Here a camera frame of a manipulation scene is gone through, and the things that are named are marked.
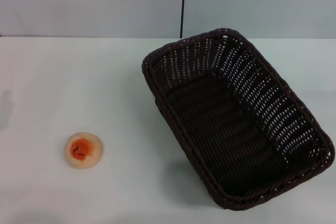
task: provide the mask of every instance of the round cookie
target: round cookie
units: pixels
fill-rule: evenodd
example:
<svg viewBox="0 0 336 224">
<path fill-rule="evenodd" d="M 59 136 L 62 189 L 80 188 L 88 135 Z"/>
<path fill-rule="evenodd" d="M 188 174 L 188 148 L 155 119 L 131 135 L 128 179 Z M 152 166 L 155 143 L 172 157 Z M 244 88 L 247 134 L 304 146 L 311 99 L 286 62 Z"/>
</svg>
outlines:
<svg viewBox="0 0 336 224">
<path fill-rule="evenodd" d="M 65 147 L 65 157 L 75 168 L 90 168 L 101 158 L 103 146 L 100 139 L 88 132 L 75 133 Z"/>
</svg>

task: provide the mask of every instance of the white table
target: white table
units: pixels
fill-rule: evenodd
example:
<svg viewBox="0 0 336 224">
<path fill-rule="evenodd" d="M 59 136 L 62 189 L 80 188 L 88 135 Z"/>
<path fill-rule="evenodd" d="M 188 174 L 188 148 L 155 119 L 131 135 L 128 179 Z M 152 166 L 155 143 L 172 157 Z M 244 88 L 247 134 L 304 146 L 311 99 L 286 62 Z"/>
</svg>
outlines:
<svg viewBox="0 0 336 224">
<path fill-rule="evenodd" d="M 0 38 L 0 223 L 336 223 L 336 165 L 243 212 L 215 205 L 154 104 L 143 58 L 176 39 Z M 336 40 L 251 39 L 336 137 Z M 100 163 L 67 165 L 74 132 Z"/>
</svg>

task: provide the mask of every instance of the wicker basket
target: wicker basket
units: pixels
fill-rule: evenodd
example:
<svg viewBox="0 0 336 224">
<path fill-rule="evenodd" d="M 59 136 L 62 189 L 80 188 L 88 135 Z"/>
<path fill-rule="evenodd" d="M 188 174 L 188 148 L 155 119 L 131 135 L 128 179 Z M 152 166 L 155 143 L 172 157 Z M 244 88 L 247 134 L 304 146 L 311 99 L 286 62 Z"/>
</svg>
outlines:
<svg viewBox="0 0 336 224">
<path fill-rule="evenodd" d="M 157 107 L 221 207 L 245 210 L 327 169 L 334 146 L 240 33 L 217 29 L 143 61 Z"/>
</svg>

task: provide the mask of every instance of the white wall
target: white wall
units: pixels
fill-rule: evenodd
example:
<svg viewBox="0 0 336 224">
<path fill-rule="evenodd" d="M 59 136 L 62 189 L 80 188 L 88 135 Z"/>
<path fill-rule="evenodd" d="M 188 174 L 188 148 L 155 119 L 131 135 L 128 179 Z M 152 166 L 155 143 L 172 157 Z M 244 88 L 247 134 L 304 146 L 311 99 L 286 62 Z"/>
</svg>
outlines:
<svg viewBox="0 0 336 224">
<path fill-rule="evenodd" d="M 336 0 L 185 0 L 184 37 L 220 27 L 249 38 L 336 38 Z"/>
<path fill-rule="evenodd" d="M 0 0 L 2 36 L 180 35 L 182 0 Z"/>
</svg>

